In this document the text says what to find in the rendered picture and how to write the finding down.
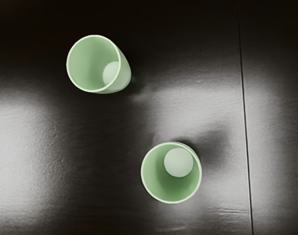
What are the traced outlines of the pale green cup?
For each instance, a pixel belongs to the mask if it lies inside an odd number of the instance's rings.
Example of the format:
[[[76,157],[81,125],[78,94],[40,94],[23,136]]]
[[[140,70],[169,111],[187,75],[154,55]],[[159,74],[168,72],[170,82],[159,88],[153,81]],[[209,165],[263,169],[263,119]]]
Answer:
[[[131,82],[131,68],[122,51],[108,38],[89,35],[70,49],[66,68],[71,82],[95,94],[112,94]]]
[[[164,142],[145,155],[140,170],[142,183],[156,200],[177,204],[191,198],[202,179],[196,152],[181,142]]]

